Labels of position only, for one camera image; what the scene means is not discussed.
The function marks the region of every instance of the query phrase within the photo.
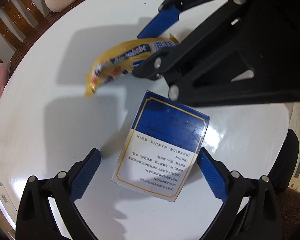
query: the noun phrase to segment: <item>gold border line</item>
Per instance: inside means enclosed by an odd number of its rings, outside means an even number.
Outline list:
[[[147,190],[147,189],[145,189],[145,188],[138,187],[138,186],[136,186],[136,185],[134,185],[134,184],[128,183],[128,182],[126,182],[126,181],[120,179],[119,176],[118,176],[118,173],[119,173],[120,168],[121,168],[121,164],[122,164],[122,162],[123,162],[123,160],[124,160],[124,156],[126,155],[126,152],[127,152],[128,147],[129,147],[130,141],[131,141],[131,139],[132,139],[133,133],[134,133],[134,131],[135,131],[136,128],[137,128],[137,125],[138,125],[138,123],[139,123],[139,121],[140,121],[140,118],[141,118],[141,115],[142,115],[142,113],[143,113],[143,110],[144,110],[145,107],[146,107],[146,103],[147,103],[148,101],[150,101],[151,99],[153,99],[153,100],[155,100],[155,101],[157,101],[157,102],[160,102],[160,103],[162,103],[162,104],[164,104],[164,105],[167,105],[167,106],[170,106],[170,107],[172,107],[172,108],[175,108],[175,109],[177,109],[177,110],[179,110],[179,111],[182,111],[182,112],[184,112],[184,113],[186,113],[186,114],[189,114],[189,115],[191,115],[191,116],[193,116],[193,117],[196,117],[196,118],[202,120],[203,123],[204,123],[204,129],[206,128],[206,125],[207,125],[207,124],[206,124],[204,118],[199,117],[199,116],[197,116],[197,115],[195,115],[195,114],[192,114],[192,113],[190,113],[190,112],[187,112],[187,111],[185,111],[185,110],[183,110],[183,109],[181,109],[181,108],[179,108],[179,107],[176,107],[176,106],[173,106],[173,105],[171,105],[171,104],[168,104],[168,103],[166,103],[166,102],[164,102],[164,101],[162,101],[162,100],[159,100],[159,99],[157,99],[157,98],[153,98],[153,97],[147,98],[146,101],[145,101],[145,103],[143,104],[143,107],[142,107],[141,111],[140,111],[140,114],[139,114],[139,116],[138,116],[138,120],[137,120],[137,122],[136,122],[136,124],[135,124],[135,126],[134,126],[134,129],[133,129],[133,131],[132,131],[132,133],[131,133],[131,135],[130,135],[130,137],[129,137],[127,146],[126,146],[125,149],[124,149],[124,153],[123,153],[123,156],[122,156],[122,158],[121,158],[120,165],[119,165],[119,168],[118,168],[117,173],[116,173],[115,176],[117,177],[117,179],[118,179],[119,181],[124,182],[124,183],[126,183],[126,184],[128,184],[128,185],[130,185],[130,186],[139,188],[139,189],[141,189],[141,190],[144,190],[144,191],[147,191],[147,192],[150,192],[150,193],[153,193],[153,194],[157,194],[157,195],[160,195],[160,196],[172,198],[172,197],[174,197],[174,196],[177,195],[177,193],[178,193],[180,187],[182,186],[182,183],[183,183],[185,177],[187,176],[188,171],[189,171],[191,165],[193,164],[192,162],[193,162],[194,156],[197,154],[196,152],[194,152],[194,154],[193,154],[193,156],[192,156],[191,163],[190,163],[190,165],[189,165],[189,167],[188,167],[188,169],[187,169],[185,175],[183,176],[183,179],[182,179],[182,181],[181,181],[181,183],[180,183],[180,185],[179,185],[179,187],[178,187],[178,189],[177,189],[175,195],[172,195],[172,196],[163,195],[163,194],[160,194],[160,193],[157,193],[157,192],[154,192],[154,191]],[[198,143],[197,148],[196,148],[195,151],[198,150],[198,148],[199,148],[199,146],[200,146],[200,143],[202,144],[202,138],[203,138],[203,136],[200,137],[199,143]]]

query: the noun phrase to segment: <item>blue textured rubber pad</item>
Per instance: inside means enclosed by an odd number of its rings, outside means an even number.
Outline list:
[[[221,199],[223,203],[226,202],[228,198],[226,182],[203,150],[198,154],[197,163],[215,197]]]
[[[70,201],[74,203],[75,200],[82,198],[84,192],[86,191],[93,175],[96,173],[99,165],[101,163],[100,151],[96,151],[91,155],[90,159],[79,171],[78,175],[72,181]]]
[[[139,33],[138,39],[156,38],[179,20],[180,11],[172,7],[162,9],[156,17]]]

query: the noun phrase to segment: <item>white table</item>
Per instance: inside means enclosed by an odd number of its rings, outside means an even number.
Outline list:
[[[85,74],[104,50],[135,39],[163,0],[86,0],[34,44],[0,100],[0,180],[17,207],[30,175],[51,178],[96,147],[103,160],[76,205],[102,240],[198,239],[221,201],[197,166],[176,202],[143,195],[111,176],[146,90],[167,96],[164,80],[131,75],[83,98]],[[169,32],[183,39],[226,0],[181,15]],[[291,112],[284,104],[200,108],[211,117],[205,146],[229,170],[268,174],[286,137]],[[61,231],[67,231],[57,218]]]

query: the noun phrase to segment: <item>blue and white box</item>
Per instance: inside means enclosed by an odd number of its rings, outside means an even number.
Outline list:
[[[112,181],[174,202],[197,159],[209,119],[147,91]]]

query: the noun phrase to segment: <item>alpenliebe logo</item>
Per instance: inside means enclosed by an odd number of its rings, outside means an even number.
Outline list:
[[[123,53],[118,57],[111,58],[110,61],[112,62],[112,64],[118,64],[129,57],[134,57],[144,52],[151,52],[149,44],[140,44],[139,46],[128,50],[127,52]]]

